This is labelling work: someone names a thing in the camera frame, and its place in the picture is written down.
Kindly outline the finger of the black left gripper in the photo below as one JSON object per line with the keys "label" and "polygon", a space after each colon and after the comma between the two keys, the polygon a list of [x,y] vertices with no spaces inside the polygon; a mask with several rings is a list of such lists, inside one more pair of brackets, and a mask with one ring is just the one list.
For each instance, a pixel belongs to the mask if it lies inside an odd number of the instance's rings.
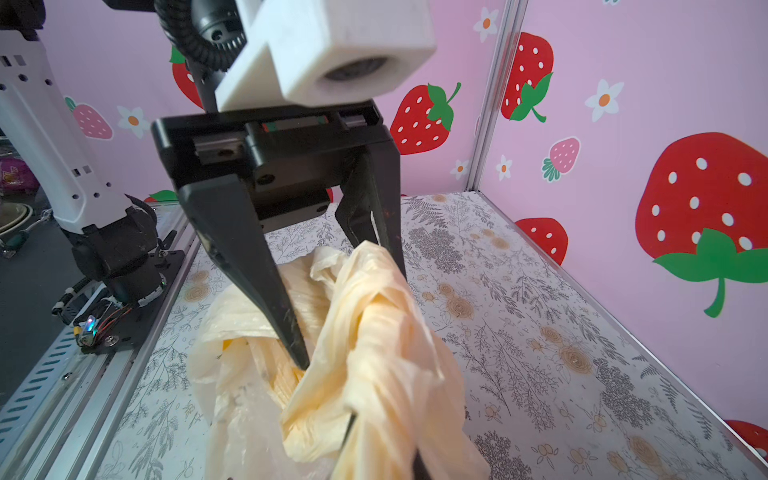
{"label": "finger of the black left gripper", "polygon": [[405,273],[397,148],[376,143],[355,152],[340,187],[335,217],[352,246],[370,241],[385,248]]}
{"label": "finger of the black left gripper", "polygon": [[230,174],[177,194],[211,260],[259,307],[296,366],[307,369],[303,334],[244,182]]}

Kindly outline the translucent orange plastic bag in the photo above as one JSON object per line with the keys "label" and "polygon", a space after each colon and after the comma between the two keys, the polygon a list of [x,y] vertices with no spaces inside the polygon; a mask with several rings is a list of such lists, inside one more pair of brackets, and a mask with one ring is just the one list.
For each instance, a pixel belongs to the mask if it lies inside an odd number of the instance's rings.
{"label": "translucent orange plastic bag", "polygon": [[298,368],[236,286],[210,305],[187,372],[210,425],[208,479],[410,479],[419,450],[433,479],[485,479],[464,433],[458,363],[428,327],[389,252],[319,247],[280,267],[311,355]]}

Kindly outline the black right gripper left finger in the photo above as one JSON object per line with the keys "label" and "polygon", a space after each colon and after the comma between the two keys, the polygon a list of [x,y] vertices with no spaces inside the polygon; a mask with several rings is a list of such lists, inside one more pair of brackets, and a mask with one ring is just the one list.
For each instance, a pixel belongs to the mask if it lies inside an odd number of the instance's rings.
{"label": "black right gripper left finger", "polygon": [[343,437],[343,441],[338,452],[338,458],[336,460],[336,463],[331,473],[332,479],[335,479],[340,473],[344,472],[344,468],[345,468],[344,464],[345,464],[345,460],[347,459],[347,452],[346,452],[347,444],[349,442],[352,431],[354,429],[356,419],[357,419],[357,415],[355,413],[352,413],[350,415],[349,422],[347,424],[346,431]]}

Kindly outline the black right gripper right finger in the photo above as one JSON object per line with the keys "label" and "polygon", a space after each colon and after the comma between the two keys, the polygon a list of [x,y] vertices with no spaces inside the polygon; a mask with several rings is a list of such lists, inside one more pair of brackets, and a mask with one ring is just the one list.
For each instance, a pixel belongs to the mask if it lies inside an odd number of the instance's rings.
{"label": "black right gripper right finger", "polygon": [[431,476],[419,450],[416,451],[416,455],[412,464],[412,473],[414,480],[431,480]]}

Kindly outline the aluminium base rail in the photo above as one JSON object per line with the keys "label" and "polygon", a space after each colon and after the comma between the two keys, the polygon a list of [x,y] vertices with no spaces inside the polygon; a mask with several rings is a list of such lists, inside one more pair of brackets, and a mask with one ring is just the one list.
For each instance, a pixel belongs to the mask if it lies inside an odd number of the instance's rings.
{"label": "aluminium base rail", "polygon": [[64,328],[1,411],[4,479],[93,479],[171,312],[199,242],[177,204],[160,204],[160,232],[175,231],[177,275],[139,347],[85,355]]}

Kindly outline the aluminium frame post left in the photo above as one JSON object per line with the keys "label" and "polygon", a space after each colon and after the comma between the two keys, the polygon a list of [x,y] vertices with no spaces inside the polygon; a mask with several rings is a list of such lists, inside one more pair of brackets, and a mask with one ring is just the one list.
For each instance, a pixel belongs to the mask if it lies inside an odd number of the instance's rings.
{"label": "aluminium frame post left", "polygon": [[489,70],[488,81],[474,138],[465,191],[480,190],[482,175],[493,141],[498,114],[503,103],[508,75],[515,57],[528,9],[528,0],[506,1]]}

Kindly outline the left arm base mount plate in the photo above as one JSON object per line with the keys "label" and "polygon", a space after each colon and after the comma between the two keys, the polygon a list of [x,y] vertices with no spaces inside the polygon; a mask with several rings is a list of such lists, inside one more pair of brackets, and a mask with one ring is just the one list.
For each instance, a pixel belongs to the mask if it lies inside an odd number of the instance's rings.
{"label": "left arm base mount plate", "polygon": [[81,352],[103,355],[140,348],[159,317],[185,257],[182,250],[171,250],[162,258],[150,256],[161,284],[148,300],[120,302],[102,289],[82,319],[74,321],[74,339]]}

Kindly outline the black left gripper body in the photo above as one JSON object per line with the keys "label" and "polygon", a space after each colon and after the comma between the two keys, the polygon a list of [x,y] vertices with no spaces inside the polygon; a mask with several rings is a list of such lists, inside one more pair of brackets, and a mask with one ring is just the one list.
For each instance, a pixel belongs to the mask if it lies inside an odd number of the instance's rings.
{"label": "black left gripper body", "polygon": [[396,147],[371,100],[166,117],[151,132],[176,193],[234,174],[266,232],[323,214],[328,190],[341,189],[355,152],[376,143]]}

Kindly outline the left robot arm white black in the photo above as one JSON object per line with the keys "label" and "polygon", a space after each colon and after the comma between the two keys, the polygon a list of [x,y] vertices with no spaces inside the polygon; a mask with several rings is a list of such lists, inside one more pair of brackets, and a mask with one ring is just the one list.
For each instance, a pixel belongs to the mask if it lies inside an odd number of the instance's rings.
{"label": "left robot arm white black", "polygon": [[[375,105],[434,52],[424,1],[115,1],[154,13],[189,60],[200,115],[151,132],[213,262],[259,307],[294,364],[310,356],[268,232],[322,214],[353,245],[403,259],[400,154]],[[122,303],[162,288],[155,216],[101,176],[60,94],[40,1],[1,5],[1,128],[44,189],[80,271]]]}

